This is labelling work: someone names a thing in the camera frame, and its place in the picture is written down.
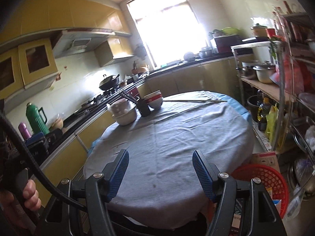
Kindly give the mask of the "green thermos jug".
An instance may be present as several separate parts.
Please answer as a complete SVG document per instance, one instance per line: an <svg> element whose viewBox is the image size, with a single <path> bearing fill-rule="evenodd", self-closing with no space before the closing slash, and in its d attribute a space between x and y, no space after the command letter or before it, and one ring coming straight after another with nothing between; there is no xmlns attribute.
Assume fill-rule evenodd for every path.
<svg viewBox="0 0 315 236"><path fill-rule="evenodd" d="M44 109L38 108L33 103L27 103L26 107L26 117L31 126L34 134L43 133L44 135L49 134L49 128L47 124L47 117Z"/></svg>

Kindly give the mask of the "purple thermos bottle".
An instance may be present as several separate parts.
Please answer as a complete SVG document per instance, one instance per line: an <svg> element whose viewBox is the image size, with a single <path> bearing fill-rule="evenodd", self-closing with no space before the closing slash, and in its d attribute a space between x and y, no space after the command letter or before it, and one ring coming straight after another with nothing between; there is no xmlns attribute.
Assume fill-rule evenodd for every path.
<svg viewBox="0 0 315 236"><path fill-rule="evenodd" d="M25 123L21 122L19 125L18 125L18 130L22 136L22 138L26 141L28 140L29 138L31 138L31 134L29 133L29 130L26 126Z"/></svg>

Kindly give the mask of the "microwave oven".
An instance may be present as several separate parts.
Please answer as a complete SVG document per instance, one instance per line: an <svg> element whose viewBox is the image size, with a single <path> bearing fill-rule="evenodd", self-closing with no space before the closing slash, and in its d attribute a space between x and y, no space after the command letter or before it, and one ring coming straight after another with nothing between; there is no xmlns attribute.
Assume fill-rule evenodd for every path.
<svg viewBox="0 0 315 236"><path fill-rule="evenodd" d="M231 46L242 44L242 39L239 35L227 35L212 38L210 43L215 53L225 53L231 52Z"/></svg>

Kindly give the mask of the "grey tablecloth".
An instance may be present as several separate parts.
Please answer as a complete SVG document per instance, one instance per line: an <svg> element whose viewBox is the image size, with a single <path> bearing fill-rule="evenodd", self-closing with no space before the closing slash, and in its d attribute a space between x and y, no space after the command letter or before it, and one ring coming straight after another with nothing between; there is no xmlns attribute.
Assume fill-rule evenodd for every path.
<svg viewBox="0 0 315 236"><path fill-rule="evenodd" d="M152 228L179 228L208 204L193 168L194 151L226 173L251 158L255 137L247 109L218 93L188 96L217 103L164 102L147 117L127 126L114 123L103 132L85 162L85 177L102 171L122 149L130 156L109 210Z"/></svg>

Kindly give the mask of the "black wok on stove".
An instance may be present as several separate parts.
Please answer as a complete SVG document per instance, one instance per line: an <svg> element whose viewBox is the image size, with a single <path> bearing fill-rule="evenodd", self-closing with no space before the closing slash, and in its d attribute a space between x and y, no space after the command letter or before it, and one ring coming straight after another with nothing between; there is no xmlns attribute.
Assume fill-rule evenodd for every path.
<svg viewBox="0 0 315 236"><path fill-rule="evenodd" d="M117 87L119 84L119 77L119 74L111 76L107 76L106 74L104 74L104 79L99 83L99 88L103 91L106 91L108 89Z"/></svg>

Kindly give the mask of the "metal kitchen shelf rack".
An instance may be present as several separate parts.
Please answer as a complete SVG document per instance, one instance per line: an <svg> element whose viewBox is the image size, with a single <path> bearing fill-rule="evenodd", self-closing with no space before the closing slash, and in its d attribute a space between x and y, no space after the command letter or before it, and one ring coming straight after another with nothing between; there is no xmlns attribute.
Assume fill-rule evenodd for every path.
<svg viewBox="0 0 315 236"><path fill-rule="evenodd" d="M259 80L250 80L241 76L238 72L240 90L241 90L241 101L245 103L244 88L242 82L248 83L251 87L260 89L265 95L272 98L279 104L279 113L277 117L277 124L273 134L273 139L270 142L270 151L279 151L283 148L286 141L286 136L289 132L290 120L293 112L293 104L298 101L295 93L295 76L294 76L294 62L301 61L304 63L314 64L310 56L295 56L292 51L293 48L301 51L306 51L305 45L298 43L296 46L291 42L291 35L289 30L292 29L291 23L295 23L298 26L305 28L314 28L314 21L306 12L297 12L291 14L280 14L278 9L275 9L277 17L278 28L276 33L280 33L280 36L274 36L269 38L267 41L256 41L251 43L244 43L239 45L231 46L231 51L234 55L236 70L240 71L241 66L239 62L239 49L253 49L257 47L268 47L270 57L273 62L277 63L279 82L276 84L264 84Z"/></svg>

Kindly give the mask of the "black chopstick holder cup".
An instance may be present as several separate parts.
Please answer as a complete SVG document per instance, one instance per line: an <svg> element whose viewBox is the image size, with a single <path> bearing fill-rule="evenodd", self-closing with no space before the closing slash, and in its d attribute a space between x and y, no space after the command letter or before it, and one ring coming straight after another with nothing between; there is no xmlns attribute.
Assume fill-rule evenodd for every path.
<svg viewBox="0 0 315 236"><path fill-rule="evenodd" d="M140 115L142 117L147 117L151 114L151 111L150 111L145 99L141 99L141 98L138 99L136 107L137 107L137 109L140 112Z"/></svg>

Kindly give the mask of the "yellow wall cabinet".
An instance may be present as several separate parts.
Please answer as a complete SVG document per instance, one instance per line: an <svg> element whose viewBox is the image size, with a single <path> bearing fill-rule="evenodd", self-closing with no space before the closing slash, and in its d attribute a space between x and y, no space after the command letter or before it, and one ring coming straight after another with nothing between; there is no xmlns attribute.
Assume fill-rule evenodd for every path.
<svg viewBox="0 0 315 236"><path fill-rule="evenodd" d="M21 44L1 54L1 98L8 99L58 75L48 38Z"/></svg>

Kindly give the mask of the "steel cooking pot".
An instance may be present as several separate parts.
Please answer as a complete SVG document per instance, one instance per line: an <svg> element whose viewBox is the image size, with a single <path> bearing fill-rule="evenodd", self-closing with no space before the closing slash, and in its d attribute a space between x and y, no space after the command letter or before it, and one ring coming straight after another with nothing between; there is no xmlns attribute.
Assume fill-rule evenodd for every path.
<svg viewBox="0 0 315 236"><path fill-rule="evenodd" d="M258 80L263 84L272 84L271 76L275 73L275 65L271 63L263 63L253 67L256 71Z"/></svg>

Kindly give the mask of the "cardboard box on floor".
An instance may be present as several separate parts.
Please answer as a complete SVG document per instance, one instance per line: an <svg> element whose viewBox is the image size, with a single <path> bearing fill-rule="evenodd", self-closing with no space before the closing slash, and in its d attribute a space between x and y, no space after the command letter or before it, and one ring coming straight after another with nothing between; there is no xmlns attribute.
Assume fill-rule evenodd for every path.
<svg viewBox="0 0 315 236"><path fill-rule="evenodd" d="M251 163L269 166L280 172L279 163L275 151L252 154Z"/></svg>

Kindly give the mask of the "cream stacked bowls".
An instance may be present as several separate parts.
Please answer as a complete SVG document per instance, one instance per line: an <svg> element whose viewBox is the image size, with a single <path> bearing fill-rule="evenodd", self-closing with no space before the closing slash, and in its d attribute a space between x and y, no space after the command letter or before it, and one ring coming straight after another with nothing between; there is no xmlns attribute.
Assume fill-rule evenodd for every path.
<svg viewBox="0 0 315 236"><path fill-rule="evenodd" d="M107 110L120 126L127 126L137 119L136 105L126 98L119 99L112 104L107 103Z"/></svg>

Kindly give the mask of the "red plastic waste basket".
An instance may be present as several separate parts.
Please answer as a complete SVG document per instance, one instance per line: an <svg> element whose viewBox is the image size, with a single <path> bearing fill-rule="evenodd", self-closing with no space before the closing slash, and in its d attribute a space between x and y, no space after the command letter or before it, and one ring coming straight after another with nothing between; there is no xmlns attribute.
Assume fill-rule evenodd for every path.
<svg viewBox="0 0 315 236"><path fill-rule="evenodd" d="M276 208L280 217L284 218L289 203L289 191L286 181L276 169L266 165L247 164L237 168L232 176L243 181L250 181L252 178L258 177L272 200L278 201Z"/></svg>

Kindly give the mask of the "range hood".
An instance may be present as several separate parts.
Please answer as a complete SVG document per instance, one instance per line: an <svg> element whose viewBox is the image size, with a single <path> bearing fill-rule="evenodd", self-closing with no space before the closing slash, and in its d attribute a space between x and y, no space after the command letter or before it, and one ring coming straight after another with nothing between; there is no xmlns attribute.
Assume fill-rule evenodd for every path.
<svg viewBox="0 0 315 236"><path fill-rule="evenodd" d="M62 30L52 42L53 56L61 58L93 51L112 36L115 36L115 32L110 29L73 28Z"/></svg>

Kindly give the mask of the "white red striped bowl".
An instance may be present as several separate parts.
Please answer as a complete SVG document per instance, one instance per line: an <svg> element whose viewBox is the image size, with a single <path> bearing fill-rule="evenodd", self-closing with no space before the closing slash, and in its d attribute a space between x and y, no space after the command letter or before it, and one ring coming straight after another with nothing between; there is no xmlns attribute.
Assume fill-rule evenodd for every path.
<svg viewBox="0 0 315 236"><path fill-rule="evenodd" d="M153 109L160 109L163 103L163 96L160 90L144 96L147 104Z"/></svg>

